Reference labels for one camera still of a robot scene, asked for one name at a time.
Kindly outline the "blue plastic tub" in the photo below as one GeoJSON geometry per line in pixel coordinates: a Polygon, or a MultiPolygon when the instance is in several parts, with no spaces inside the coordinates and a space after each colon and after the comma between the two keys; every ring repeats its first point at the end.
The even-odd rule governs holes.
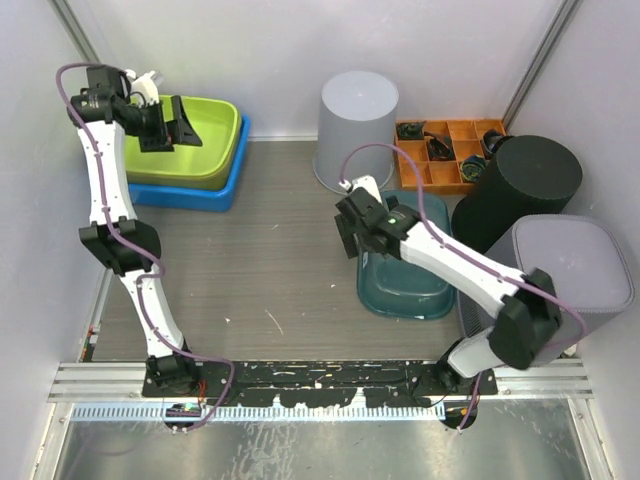
{"type": "Polygon", "coordinates": [[[244,169],[250,129],[250,118],[247,115],[243,115],[230,173],[222,189],[213,191],[130,183],[129,194],[132,203],[135,205],[205,212],[222,213],[228,211],[234,202],[244,169]]]}

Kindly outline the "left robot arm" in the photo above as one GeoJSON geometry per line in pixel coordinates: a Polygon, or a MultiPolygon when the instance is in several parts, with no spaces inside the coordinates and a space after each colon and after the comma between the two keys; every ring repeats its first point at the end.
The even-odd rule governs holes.
{"type": "Polygon", "coordinates": [[[134,304],[146,338],[145,381],[178,396],[200,384],[196,356],[177,326],[161,279],[161,241],[156,229],[138,219],[130,197],[125,139],[137,138],[144,153],[171,152],[202,141],[188,120],[180,96],[170,99],[165,119],[157,72],[141,76],[100,63],[83,63],[87,86],[62,97],[77,129],[89,174],[89,224],[82,245],[119,278],[134,304]]]}

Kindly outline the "green plastic tub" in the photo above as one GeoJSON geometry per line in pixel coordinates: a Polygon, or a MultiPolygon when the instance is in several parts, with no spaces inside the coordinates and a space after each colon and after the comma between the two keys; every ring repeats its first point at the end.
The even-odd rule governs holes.
{"type": "Polygon", "coordinates": [[[437,275],[391,256],[362,252],[356,291],[368,310],[387,317],[435,320],[454,306],[456,289],[437,275]]]}

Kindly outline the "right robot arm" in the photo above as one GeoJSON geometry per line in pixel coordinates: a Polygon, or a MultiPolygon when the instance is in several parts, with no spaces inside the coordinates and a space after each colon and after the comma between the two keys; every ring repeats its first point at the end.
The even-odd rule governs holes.
{"type": "Polygon", "coordinates": [[[535,269],[525,274],[469,249],[418,211],[385,201],[364,187],[352,189],[334,220],[348,257],[362,251],[420,267],[461,291],[493,318],[456,341],[437,361],[435,382],[452,394],[499,366],[526,370],[562,325],[553,281],[535,269]]]}

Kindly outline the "black ribbed bin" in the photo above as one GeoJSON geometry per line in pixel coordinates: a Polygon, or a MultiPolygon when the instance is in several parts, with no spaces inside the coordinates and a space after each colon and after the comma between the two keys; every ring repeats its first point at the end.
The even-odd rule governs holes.
{"type": "Polygon", "coordinates": [[[578,158],[561,143],[538,135],[512,137],[455,207],[452,235],[485,253],[518,219],[562,212],[582,180],[578,158]]]}

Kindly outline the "grey mesh waste basket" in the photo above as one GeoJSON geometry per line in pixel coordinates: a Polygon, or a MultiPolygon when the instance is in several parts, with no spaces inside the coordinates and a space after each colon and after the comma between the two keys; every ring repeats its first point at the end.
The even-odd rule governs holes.
{"type": "Polygon", "coordinates": [[[520,218],[485,253],[525,273],[548,273],[556,296],[584,319],[592,333],[635,297],[629,268],[608,229],[589,217],[529,215],[520,218]]]}

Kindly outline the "yellow-green plastic tub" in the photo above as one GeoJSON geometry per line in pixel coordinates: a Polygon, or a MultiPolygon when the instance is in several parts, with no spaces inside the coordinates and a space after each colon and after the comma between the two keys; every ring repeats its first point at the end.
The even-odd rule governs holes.
{"type": "Polygon", "coordinates": [[[201,97],[181,98],[186,116],[203,145],[177,145],[172,152],[140,150],[139,140],[125,141],[128,181],[204,190],[226,184],[239,141],[241,113],[232,103],[201,97]]]}

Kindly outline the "light grey round bucket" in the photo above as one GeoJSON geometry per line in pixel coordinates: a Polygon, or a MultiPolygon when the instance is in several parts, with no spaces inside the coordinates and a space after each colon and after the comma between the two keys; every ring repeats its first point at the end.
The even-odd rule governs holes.
{"type": "Polygon", "coordinates": [[[380,186],[392,177],[399,91],[387,77],[348,71],[329,79],[321,90],[317,149],[312,162],[318,181],[342,194],[340,173],[352,180],[374,177],[380,186]]]}

